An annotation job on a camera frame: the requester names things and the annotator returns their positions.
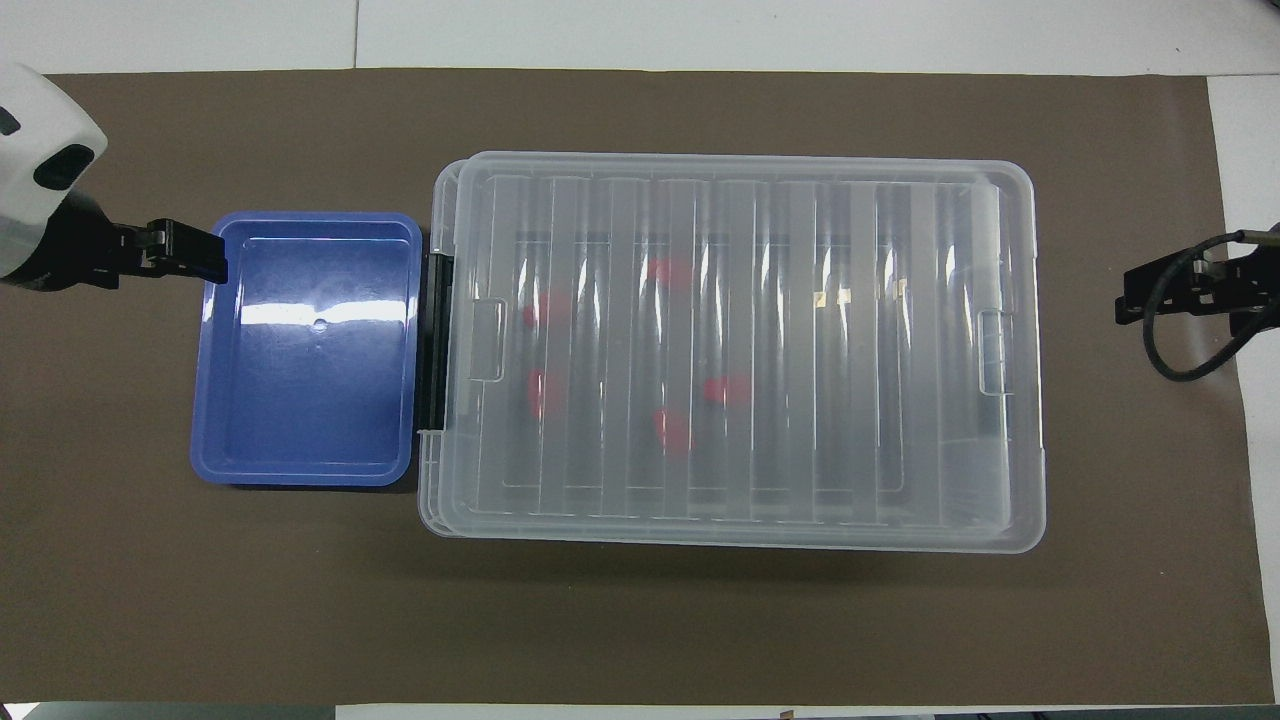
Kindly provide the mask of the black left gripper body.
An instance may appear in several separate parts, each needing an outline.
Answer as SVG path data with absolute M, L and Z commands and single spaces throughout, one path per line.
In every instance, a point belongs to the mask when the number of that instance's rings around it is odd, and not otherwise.
M 49 218 L 29 256 L 5 273 L 5 283 L 55 292 L 76 284 L 116 290 L 122 275 L 160 277 L 145 249 L 165 227 L 116 224 L 87 193 L 68 193 Z

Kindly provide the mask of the blue plastic tray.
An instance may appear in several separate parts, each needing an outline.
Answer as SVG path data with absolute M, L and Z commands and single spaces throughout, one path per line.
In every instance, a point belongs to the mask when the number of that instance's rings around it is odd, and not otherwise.
M 393 211 L 236 211 L 204 291 L 189 462 L 219 486 L 384 487 L 412 454 L 422 231 Z

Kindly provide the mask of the brown table mat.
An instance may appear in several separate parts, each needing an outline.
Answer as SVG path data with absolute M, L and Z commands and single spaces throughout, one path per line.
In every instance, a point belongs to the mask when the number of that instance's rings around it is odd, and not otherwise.
M 484 150 L 982 158 L 1032 178 L 1048 521 L 1016 555 L 443 538 L 416 480 L 195 475 L 202 286 L 0 287 L 0 702 L 1266 705 L 1235 374 L 1174 384 L 1121 274 L 1224 228 L 1202 77 L 59 76 L 122 222 L 402 211 Z

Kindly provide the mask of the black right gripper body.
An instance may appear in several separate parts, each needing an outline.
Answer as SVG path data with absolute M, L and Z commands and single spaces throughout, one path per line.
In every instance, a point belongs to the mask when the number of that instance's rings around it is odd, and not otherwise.
M 1249 251 L 1226 260 L 1210 258 L 1230 243 L 1245 245 Z M 1201 259 L 1208 265 L 1210 278 L 1199 297 L 1202 311 L 1229 315 L 1234 336 L 1244 334 L 1252 322 L 1260 323 L 1258 331 L 1280 328 L 1280 228 L 1221 234 Z

